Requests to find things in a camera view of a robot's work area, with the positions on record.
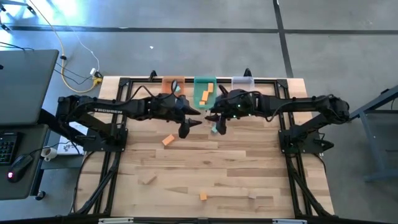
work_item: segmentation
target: white paper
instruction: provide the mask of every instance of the white paper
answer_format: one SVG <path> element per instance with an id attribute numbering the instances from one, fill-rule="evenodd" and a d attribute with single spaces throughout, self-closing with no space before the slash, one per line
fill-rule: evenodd
<path id="1" fill-rule="evenodd" d="M 79 132 L 83 133 L 83 134 L 87 134 L 88 128 L 76 123 L 76 122 L 71 122 L 69 123 L 69 126 L 75 128 L 76 130 L 78 130 Z M 68 142 L 69 140 L 63 136 L 61 136 L 60 138 L 60 143 L 63 142 Z M 79 150 L 80 154 L 83 154 L 83 147 L 76 145 L 77 149 Z M 58 145 L 58 149 L 57 149 L 57 154 L 58 155 L 77 155 L 77 151 L 75 149 L 75 147 L 72 146 L 72 143 L 68 143 L 68 144 L 59 144 Z"/>

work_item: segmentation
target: green container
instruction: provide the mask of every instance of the green container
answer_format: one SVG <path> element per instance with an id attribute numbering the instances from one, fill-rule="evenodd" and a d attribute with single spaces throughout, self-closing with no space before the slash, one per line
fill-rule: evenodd
<path id="1" fill-rule="evenodd" d="M 207 91 L 208 84 L 213 83 L 213 92 L 209 93 L 205 105 L 200 105 L 203 91 Z M 217 78 L 216 77 L 195 77 L 193 79 L 193 103 L 198 109 L 209 109 L 213 107 L 217 97 Z"/>

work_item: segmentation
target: white cup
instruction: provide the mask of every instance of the white cup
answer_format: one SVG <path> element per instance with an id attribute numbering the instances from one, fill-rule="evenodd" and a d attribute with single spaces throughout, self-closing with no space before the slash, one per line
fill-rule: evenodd
<path id="1" fill-rule="evenodd" d="M 52 147 L 45 147 L 42 149 L 41 156 L 44 157 L 44 161 L 48 162 L 57 156 L 57 150 Z"/>

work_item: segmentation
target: wooden tabletop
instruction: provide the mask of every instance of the wooden tabletop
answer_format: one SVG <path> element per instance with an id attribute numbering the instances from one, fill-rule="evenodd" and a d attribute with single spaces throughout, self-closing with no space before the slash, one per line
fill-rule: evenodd
<path id="1" fill-rule="evenodd" d="M 119 79 L 105 77 L 99 97 L 114 99 Z M 291 97 L 307 97 L 303 79 L 287 80 Z M 133 91 L 141 84 L 153 94 L 160 92 L 160 83 L 134 83 Z M 274 95 L 272 85 L 256 84 L 256 90 Z M 185 84 L 185 94 L 193 107 L 192 83 Z M 142 90 L 135 98 L 147 95 Z M 110 114 L 95 116 L 111 122 Z M 129 136 L 119 166 L 113 217 L 294 217 L 285 158 L 277 140 L 278 119 L 270 123 L 257 117 L 227 121 L 227 133 L 222 136 L 211 134 L 212 123 L 204 117 L 204 111 L 192 116 L 203 120 L 203 124 L 191 128 L 186 139 L 178 138 L 179 125 L 172 122 L 127 120 Z M 302 124 L 312 115 L 294 113 L 294 117 L 297 124 Z M 164 146 L 162 140 L 169 134 L 176 140 Z M 96 152 L 85 164 L 78 186 L 78 208 L 98 185 L 103 156 L 103 152 Z M 303 164 L 309 189 L 326 211 L 333 213 L 322 163 L 314 155 L 304 154 Z M 153 175 L 156 178 L 150 184 L 143 183 Z M 207 194 L 206 201 L 200 200 L 200 192 Z M 304 211 L 299 187 L 297 192 Z M 250 199 L 249 194 L 257 198 Z"/>

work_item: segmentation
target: keyboard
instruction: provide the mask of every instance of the keyboard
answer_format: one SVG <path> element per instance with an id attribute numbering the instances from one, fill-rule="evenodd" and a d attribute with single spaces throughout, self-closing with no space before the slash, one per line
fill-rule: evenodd
<path id="1" fill-rule="evenodd" d="M 0 133 L 0 166 L 14 162 L 19 136 L 18 132 Z"/>

